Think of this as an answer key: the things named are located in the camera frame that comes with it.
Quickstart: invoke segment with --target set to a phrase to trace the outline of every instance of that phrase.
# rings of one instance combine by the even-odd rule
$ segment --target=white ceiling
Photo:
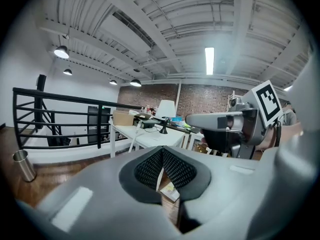
[[[123,83],[197,78],[237,87],[270,79],[280,90],[308,60],[307,28],[290,0],[42,0],[41,6],[37,25],[51,40],[49,53],[65,45],[70,62]],[[123,36],[102,27],[111,28],[114,17],[128,29]],[[139,40],[130,43],[130,33]],[[209,78],[205,47],[215,49]]]

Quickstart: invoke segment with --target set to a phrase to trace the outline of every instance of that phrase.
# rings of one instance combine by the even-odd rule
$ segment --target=staircase railing
[[[90,104],[98,106],[98,113],[86,113],[86,112],[70,112],[70,111],[58,111],[58,110],[50,110],[47,109],[45,103],[42,101],[41,108],[31,108],[26,107],[27,105],[34,104],[35,101],[26,102],[23,104],[17,104],[18,96],[31,97],[34,99],[46,99],[46,100],[56,100],[62,102],[73,102],[73,103],[82,103],[82,104]],[[133,109],[139,110],[140,106],[120,104],[115,102],[90,99],[90,98],[82,98],[68,95],[60,95],[54,93],[42,92],[39,90],[31,90],[31,89],[22,89],[22,88],[13,88],[13,123],[14,123],[14,131],[15,137],[17,140],[17,144],[19,149],[67,149],[67,148],[77,148],[77,147],[86,147],[97,145],[97,148],[101,148],[101,144],[108,143],[110,140],[101,140],[101,126],[108,126],[110,123],[101,123],[102,117],[110,117],[112,114],[102,113],[103,107],[113,107],[113,108],[124,108],[124,109]],[[26,114],[18,117],[17,111],[27,111]],[[35,116],[35,119],[31,121],[24,121],[23,119],[32,113],[40,113],[39,116]],[[55,114],[65,114],[65,115],[82,115],[82,116],[97,116],[97,123],[56,123],[55,122]],[[31,130],[30,134],[24,134],[23,131],[27,129],[27,127],[34,125],[34,128]],[[51,131],[52,135],[39,135],[34,134],[37,133],[39,129],[43,126],[47,126]],[[97,128],[97,133],[87,133],[87,134],[72,134],[72,135],[63,135],[61,131],[61,127],[88,127],[93,126]],[[79,137],[89,137],[89,136],[97,136],[97,142],[79,144],[79,145],[60,145],[60,146],[25,146],[29,138],[79,138]]]

